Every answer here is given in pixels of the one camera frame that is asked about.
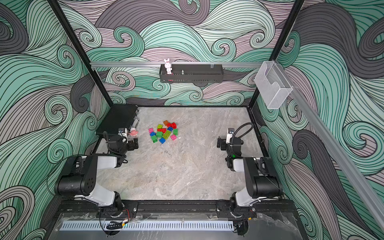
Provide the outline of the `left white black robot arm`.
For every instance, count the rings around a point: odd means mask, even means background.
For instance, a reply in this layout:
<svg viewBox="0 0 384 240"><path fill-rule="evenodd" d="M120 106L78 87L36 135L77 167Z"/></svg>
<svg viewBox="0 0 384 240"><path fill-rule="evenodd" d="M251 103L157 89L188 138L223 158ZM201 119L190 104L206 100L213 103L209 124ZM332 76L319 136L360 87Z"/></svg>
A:
<svg viewBox="0 0 384 240"><path fill-rule="evenodd" d="M118 218L129 211L118 192L108 190L98 183L97 172L126 164L126 153L137 150L139 141L129 134L111 136L106 131L103 132L103 138L109 152L68 157L57 178L54 192L61 198L93 203L112 218Z"/></svg>

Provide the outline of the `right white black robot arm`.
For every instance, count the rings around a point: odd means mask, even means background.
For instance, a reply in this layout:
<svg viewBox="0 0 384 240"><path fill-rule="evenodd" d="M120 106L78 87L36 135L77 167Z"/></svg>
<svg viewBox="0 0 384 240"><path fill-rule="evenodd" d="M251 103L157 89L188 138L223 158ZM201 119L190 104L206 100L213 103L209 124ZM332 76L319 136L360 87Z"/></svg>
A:
<svg viewBox="0 0 384 240"><path fill-rule="evenodd" d="M225 151L227 167L232 172L243 173L246 186L232 194L229 212L234 218L244 218L247 211L255 212L254 205L264 200L278 200L283 194L276 168L271 158L244 157L242 138L253 130L253 123L245 123L239 128L228 128L224 139L218 138L217 147Z"/></svg>

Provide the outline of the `lime long lego brick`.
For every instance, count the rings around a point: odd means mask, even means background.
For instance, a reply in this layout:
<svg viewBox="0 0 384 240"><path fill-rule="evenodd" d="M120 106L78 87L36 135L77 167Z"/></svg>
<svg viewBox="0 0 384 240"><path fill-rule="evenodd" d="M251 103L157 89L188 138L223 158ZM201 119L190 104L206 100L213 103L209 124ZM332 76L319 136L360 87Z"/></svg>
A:
<svg viewBox="0 0 384 240"><path fill-rule="evenodd" d="M170 137L171 134L172 134L172 132L167 130L167 131L163 134L162 138L164 138L165 140L167 140L167 139Z"/></svg>

